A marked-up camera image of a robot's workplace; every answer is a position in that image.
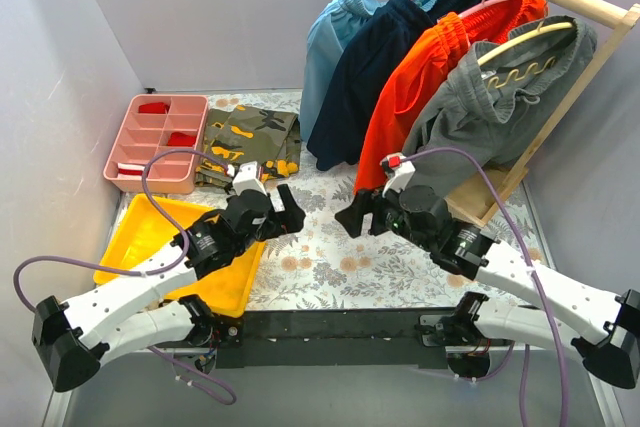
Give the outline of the grey shorts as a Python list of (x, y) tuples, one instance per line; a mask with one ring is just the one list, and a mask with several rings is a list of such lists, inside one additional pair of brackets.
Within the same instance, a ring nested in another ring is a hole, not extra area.
[[(584, 21), (553, 16), (545, 26), (572, 22), (572, 30), (553, 32), (508, 50), (495, 60), (478, 66), (478, 59), (499, 44), (479, 41), (448, 74), (427, 102), (404, 143), (409, 156), (426, 149), (454, 147), (471, 154), (478, 163), (510, 163), (534, 140), (549, 117), (593, 59), (598, 37)], [(538, 21), (511, 30), (508, 40), (534, 30)], [(537, 75), (511, 80), (502, 88), (487, 88), (497, 75), (502, 83), (515, 68), (523, 74), (538, 63)]]

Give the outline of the cream yellow hanger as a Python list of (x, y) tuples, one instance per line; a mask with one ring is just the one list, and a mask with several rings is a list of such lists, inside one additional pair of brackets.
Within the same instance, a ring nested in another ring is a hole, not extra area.
[[(477, 61), (478, 66), (482, 67), (485, 64), (495, 60), (496, 58), (498, 58), (508, 50), (513, 49), (516, 46), (521, 45), (525, 42), (528, 42), (534, 38), (541, 37), (543, 35), (547, 35), (557, 31), (572, 30), (574, 28), (574, 24), (572, 22), (557, 22), (557, 23), (553, 23), (545, 26), (546, 19), (547, 17), (544, 17), (542, 20), (540, 20), (537, 27), (534, 30), (531, 30), (513, 39), (510, 39), (504, 44), (501, 44), (495, 49), (493, 49), (492, 51), (488, 52), (487, 54), (481, 56)], [(495, 75), (494, 77), (491, 77), (489, 79), (487, 88), (491, 88), (491, 87), (502, 88), (506, 86), (511, 80), (518, 81), (518, 80), (525, 79), (530, 72), (532, 72), (534, 75), (540, 74), (546, 69), (546, 67), (549, 65), (549, 63), (552, 60), (554, 60), (554, 57), (551, 57), (549, 60), (547, 60), (546, 63), (541, 68), (538, 67), (537, 62), (534, 62), (527, 67), (527, 69), (523, 74), (519, 72), (518, 68), (512, 69), (507, 74), (506, 78), (502, 83), (499, 83), (499, 77)]]

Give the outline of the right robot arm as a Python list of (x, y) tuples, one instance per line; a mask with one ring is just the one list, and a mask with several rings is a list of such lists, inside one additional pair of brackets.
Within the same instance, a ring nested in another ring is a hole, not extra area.
[(484, 294), (467, 294), (450, 317), (464, 344), (485, 337), (508, 339), (581, 361), (600, 380), (623, 389), (639, 381), (639, 293), (622, 294), (578, 282), (522, 253), (479, 227), (454, 218), (428, 187), (401, 193), (359, 192), (335, 219), (350, 237), (362, 233), (366, 215), (373, 236), (392, 232), (429, 254), (443, 270), (521, 300), (509, 307)]

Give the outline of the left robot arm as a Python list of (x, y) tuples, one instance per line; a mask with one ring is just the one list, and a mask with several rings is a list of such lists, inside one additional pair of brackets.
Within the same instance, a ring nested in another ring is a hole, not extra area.
[(305, 213), (287, 185), (269, 195), (246, 190), (224, 209), (201, 215), (144, 263), (90, 292), (35, 307), (32, 343), (57, 392), (73, 390), (108, 362), (166, 342), (193, 347), (210, 342), (215, 316), (196, 294), (151, 310), (149, 304), (232, 264), (255, 243), (297, 233)]

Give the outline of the orange shorts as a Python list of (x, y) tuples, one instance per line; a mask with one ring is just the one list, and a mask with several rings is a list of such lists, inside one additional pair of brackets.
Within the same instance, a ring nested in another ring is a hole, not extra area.
[(544, 0), (507, 0), (462, 17), (449, 12), (427, 29), (384, 85), (362, 147), (354, 190), (386, 180), (380, 162), (398, 153), (426, 103), (477, 41), (502, 44), (516, 27), (541, 19)]

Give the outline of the wooden clothes rack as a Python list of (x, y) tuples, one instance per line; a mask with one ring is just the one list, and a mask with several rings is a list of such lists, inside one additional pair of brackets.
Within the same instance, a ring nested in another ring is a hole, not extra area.
[(480, 164), (471, 154), (454, 147), (433, 148), (434, 156), (426, 161), (427, 179), (444, 194), (454, 213), (477, 225), (487, 224), (497, 212), (499, 202), (507, 199), (523, 180), (534, 154), (639, 19), (637, 7), (624, 9), (604, 0), (544, 1), (547, 13), (533, 21), (568, 16), (584, 21), (598, 37), (593, 59), (556, 111), (524, 152), (510, 163)]

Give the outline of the red sock middle compartment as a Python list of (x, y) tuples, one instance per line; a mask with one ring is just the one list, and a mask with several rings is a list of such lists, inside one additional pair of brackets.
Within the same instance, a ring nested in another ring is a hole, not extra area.
[(185, 132), (171, 132), (167, 139), (168, 147), (187, 147), (192, 148), (197, 140), (196, 135)]

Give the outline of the red sock compartment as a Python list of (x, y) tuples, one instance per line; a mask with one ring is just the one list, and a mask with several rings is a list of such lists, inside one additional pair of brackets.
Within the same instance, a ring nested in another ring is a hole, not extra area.
[(168, 147), (187, 147), (192, 148), (197, 140), (196, 135), (185, 132), (171, 132), (167, 139)]
[(138, 107), (139, 114), (166, 115), (169, 105), (164, 102), (150, 102)]

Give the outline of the pink divided organizer box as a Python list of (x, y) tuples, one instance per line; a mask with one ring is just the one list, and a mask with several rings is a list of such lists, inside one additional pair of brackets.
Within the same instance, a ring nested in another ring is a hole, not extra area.
[[(150, 102), (169, 105), (166, 115), (139, 114), (138, 107)], [(141, 176), (118, 176), (118, 163), (146, 165), (155, 155), (175, 148), (168, 147), (171, 132), (197, 136), (192, 149), (201, 147), (209, 102), (204, 95), (140, 94), (128, 107), (106, 161), (103, 177), (123, 192), (142, 191)], [(188, 194), (195, 188), (197, 158), (189, 153), (167, 155), (151, 166), (147, 182), (151, 192)]]

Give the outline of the red white striped sock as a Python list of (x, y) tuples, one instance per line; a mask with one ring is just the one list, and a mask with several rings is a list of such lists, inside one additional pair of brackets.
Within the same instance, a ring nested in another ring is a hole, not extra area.
[(118, 176), (141, 176), (144, 172), (145, 166), (131, 163), (118, 163), (117, 175)]

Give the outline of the red sock back compartment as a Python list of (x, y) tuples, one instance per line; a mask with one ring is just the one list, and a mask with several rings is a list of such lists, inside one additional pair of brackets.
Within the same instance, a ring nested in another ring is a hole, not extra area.
[(139, 114), (166, 115), (169, 105), (164, 102), (150, 102), (138, 107)]

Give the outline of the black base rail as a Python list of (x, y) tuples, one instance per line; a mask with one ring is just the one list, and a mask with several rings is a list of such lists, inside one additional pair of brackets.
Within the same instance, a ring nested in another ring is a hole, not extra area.
[(168, 343), (199, 370), (245, 367), (414, 366), (483, 377), (489, 343), (458, 336), (442, 321), (451, 308), (249, 311), (217, 318), (214, 342)]

